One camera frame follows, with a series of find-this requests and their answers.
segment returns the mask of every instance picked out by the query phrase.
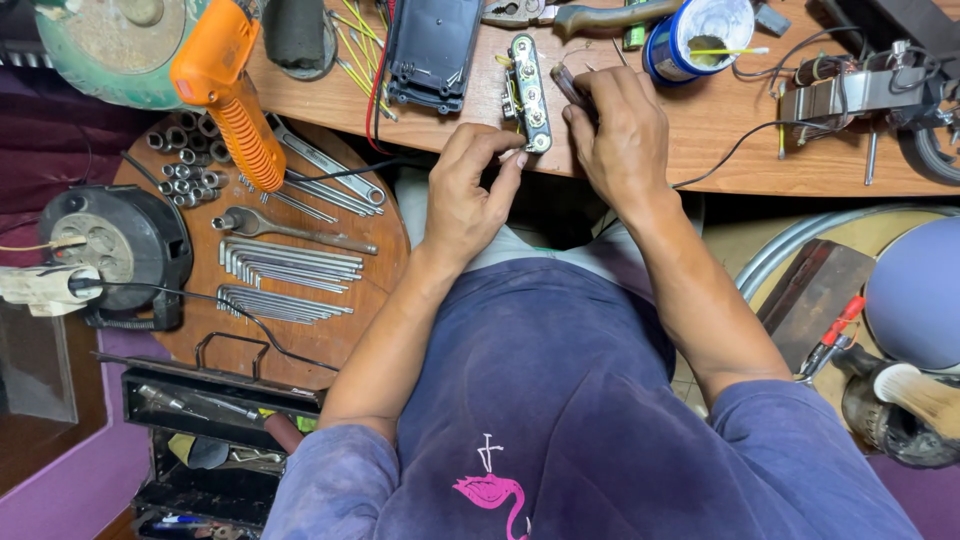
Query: red wire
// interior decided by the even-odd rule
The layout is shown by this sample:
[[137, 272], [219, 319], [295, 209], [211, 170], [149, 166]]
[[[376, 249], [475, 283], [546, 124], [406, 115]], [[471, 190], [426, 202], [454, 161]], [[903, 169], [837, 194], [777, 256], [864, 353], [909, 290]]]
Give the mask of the red wire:
[[[396, 0], [387, 0], [387, 8], [389, 9], [390, 22], [393, 22], [393, 20], [394, 20], [394, 6], [395, 6], [395, 5], [396, 5]], [[382, 87], [382, 85], [383, 85], [383, 80], [382, 80], [382, 78], [383, 78], [383, 63], [384, 63], [384, 61], [386, 60], [386, 58], [387, 58], [387, 51], [386, 51], [386, 48], [384, 48], [383, 54], [380, 55], [380, 65], [377, 66], [377, 68], [376, 68], [376, 76], [373, 78], [373, 80], [374, 80], [375, 82], [377, 82], [377, 87], [374, 88], [374, 89], [373, 89], [374, 91], [370, 93], [370, 101], [367, 102], [367, 117], [366, 117], [366, 124], [367, 124], [367, 142], [369, 142], [369, 144], [373, 147], [373, 150], [376, 150], [376, 151], [379, 152], [380, 154], [385, 154], [385, 155], [387, 155], [387, 156], [392, 156], [392, 155], [393, 155], [392, 153], [386, 152], [385, 150], [381, 149], [375, 142], [373, 142], [373, 137], [370, 135], [371, 112], [373, 112], [373, 114], [380, 114], [380, 111], [379, 111], [379, 110], [376, 110], [376, 111], [373, 110], [373, 103], [374, 103], [374, 101], [375, 101], [374, 98], [375, 98], [377, 95], [379, 95], [380, 89], [381, 89], [381, 87]]]

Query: adjustable wrench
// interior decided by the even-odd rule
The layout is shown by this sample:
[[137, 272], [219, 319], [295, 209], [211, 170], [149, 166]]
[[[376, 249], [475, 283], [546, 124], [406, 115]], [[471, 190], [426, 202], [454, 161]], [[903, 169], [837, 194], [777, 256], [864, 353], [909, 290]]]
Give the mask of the adjustable wrench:
[[[279, 116], [272, 112], [268, 112], [266, 116], [267, 122], [270, 124], [271, 129], [274, 130], [276, 140], [289, 146], [294, 152], [303, 156], [305, 160], [310, 161], [326, 174], [339, 173], [347, 170], [343, 165], [334, 161], [333, 158], [314, 148], [309, 142], [294, 135], [283, 125], [283, 121], [280, 120]], [[383, 192], [383, 189], [371, 184], [360, 175], [338, 176], [334, 180], [356, 193], [364, 201], [376, 207], [379, 207], [387, 200], [387, 195]]]

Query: tile floor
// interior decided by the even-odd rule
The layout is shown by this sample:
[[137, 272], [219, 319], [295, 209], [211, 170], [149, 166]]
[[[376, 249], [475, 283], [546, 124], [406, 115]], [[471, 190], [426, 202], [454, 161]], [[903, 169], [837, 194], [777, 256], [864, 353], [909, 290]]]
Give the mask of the tile floor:
[[707, 404], [704, 403], [704, 395], [700, 393], [700, 386], [693, 378], [693, 372], [690, 371], [690, 365], [686, 359], [677, 353], [677, 369], [673, 375], [673, 393], [686, 403], [686, 406], [693, 409], [700, 418], [707, 418]]

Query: light gray pants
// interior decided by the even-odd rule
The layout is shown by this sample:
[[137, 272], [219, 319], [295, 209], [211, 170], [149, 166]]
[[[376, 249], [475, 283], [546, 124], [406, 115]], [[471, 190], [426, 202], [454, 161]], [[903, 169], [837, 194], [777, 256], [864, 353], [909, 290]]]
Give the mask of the light gray pants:
[[[410, 236], [410, 248], [423, 241], [429, 185], [427, 172], [404, 168], [396, 182], [396, 201]], [[702, 218], [695, 218], [698, 233], [703, 230]], [[513, 258], [556, 258], [575, 264], [597, 276], [620, 285], [640, 298], [653, 303], [650, 276], [634, 240], [620, 220], [602, 231], [586, 246], [566, 251], [543, 251], [531, 247], [504, 225], [493, 242], [467, 265], [464, 272], [485, 268]]]

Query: green battery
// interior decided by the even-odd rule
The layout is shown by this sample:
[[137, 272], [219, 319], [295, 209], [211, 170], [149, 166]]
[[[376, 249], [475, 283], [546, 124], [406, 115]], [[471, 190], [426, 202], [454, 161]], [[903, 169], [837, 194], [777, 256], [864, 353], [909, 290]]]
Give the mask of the green battery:
[[[624, 2], [625, 6], [632, 6], [633, 4], [640, 4], [641, 2], [646, 2], [647, 0], [626, 0]], [[634, 26], [628, 27], [627, 31], [623, 33], [623, 50], [624, 51], [637, 51], [643, 46], [644, 34], [646, 34], [646, 24], [639, 23]]]

